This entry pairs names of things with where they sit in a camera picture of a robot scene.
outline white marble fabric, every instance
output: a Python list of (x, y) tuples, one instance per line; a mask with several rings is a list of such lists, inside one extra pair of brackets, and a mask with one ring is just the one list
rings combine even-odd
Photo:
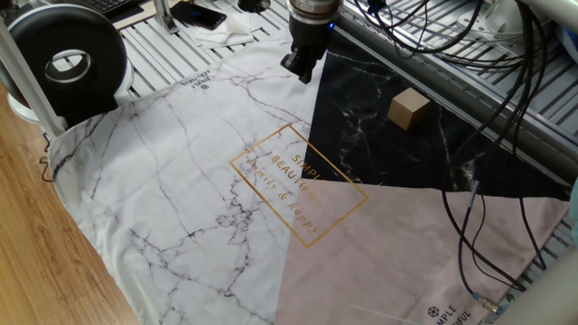
[[(307, 149), (323, 62), (302, 84), (280, 65), (291, 41), (283, 31), (248, 46), (52, 144), (62, 202), (136, 316), (146, 325), (399, 324), (358, 306), (422, 324), (477, 324), (486, 311), (457, 275), (458, 238), (439, 191), (354, 185)], [(321, 171), (343, 179), (315, 180)], [(468, 198), (450, 193), (452, 210)], [(543, 245), (567, 204), (526, 202)], [(488, 203), (476, 247), (519, 276), (534, 257), (521, 218), (511, 218), (519, 203)], [(506, 291), (472, 262), (465, 269), (490, 298)], [(428, 314), (433, 306), (439, 317)]]
[(228, 162), (283, 125), (309, 134), (322, 63), (305, 86), (279, 63), (290, 46), (272, 36), (51, 146), (65, 207), (142, 324), (273, 323), (290, 231)]

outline smartphone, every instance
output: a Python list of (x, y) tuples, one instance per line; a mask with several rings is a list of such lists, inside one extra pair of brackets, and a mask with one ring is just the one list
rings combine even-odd
[(171, 8), (174, 18), (203, 28), (214, 30), (227, 19), (226, 14), (195, 5), (190, 2), (180, 2)]

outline cable connector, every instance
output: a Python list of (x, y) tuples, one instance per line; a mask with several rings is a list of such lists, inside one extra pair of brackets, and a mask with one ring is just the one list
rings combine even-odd
[(481, 296), (479, 293), (475, 292), (473, 294), (473, 299), (479, 302), (483, 308), (495, 313), (496, 315), (501, 315), (504, 313), (504, 310), (497, 303), (492, 301), (490, 298)]

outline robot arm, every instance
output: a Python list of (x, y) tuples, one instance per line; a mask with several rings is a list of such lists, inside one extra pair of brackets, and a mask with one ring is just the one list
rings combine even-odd
[(281, 65), (305, 84), (311, 81), (315, 63), (327, 50), (341, 5), (342, 0), (287, 0), (293, 44)]

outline wooden block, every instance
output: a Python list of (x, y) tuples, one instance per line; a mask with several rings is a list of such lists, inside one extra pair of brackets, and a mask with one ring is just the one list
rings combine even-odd
[(408, 88), (391, 101), (387, 118), (407, 131), (424, 119), (429, 104), (429, 99)]

